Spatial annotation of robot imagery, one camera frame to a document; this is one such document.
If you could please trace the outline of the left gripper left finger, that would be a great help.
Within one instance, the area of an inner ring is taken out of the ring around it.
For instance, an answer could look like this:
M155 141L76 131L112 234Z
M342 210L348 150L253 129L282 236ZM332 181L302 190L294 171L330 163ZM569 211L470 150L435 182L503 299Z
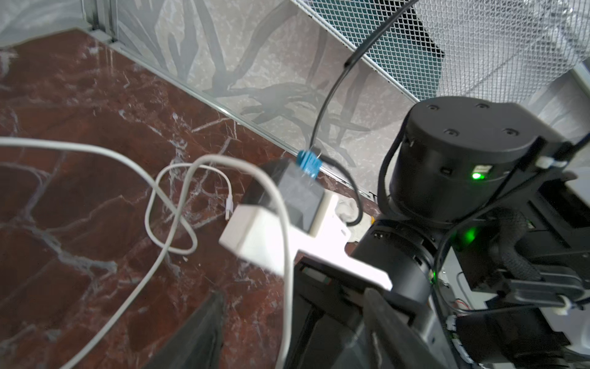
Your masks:
M225 298L213 292L156 354L156 368L218 368Z

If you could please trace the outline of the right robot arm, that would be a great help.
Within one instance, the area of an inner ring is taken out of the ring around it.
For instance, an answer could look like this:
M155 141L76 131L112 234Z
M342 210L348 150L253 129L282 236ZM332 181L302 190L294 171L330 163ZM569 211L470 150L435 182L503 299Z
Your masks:
M587 368L589 207L573 144L512 103L415 104L383 160L354 261L295 268L288 368Z

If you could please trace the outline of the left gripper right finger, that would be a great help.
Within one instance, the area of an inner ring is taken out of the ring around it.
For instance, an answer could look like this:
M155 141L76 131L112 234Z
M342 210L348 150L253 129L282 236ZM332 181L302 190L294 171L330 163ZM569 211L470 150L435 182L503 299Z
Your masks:
M429 347L436 316L424 304L398 294L364 292L364 323L375 368L441 368Z

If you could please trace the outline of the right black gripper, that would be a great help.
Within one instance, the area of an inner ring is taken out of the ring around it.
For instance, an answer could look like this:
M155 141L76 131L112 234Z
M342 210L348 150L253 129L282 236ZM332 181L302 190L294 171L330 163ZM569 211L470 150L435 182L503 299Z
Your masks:
M435 239L409 223L376 221L353 260L386 273L382 288L325 262L293 269L287 368L441 368L432 352L436 315L428 305Z

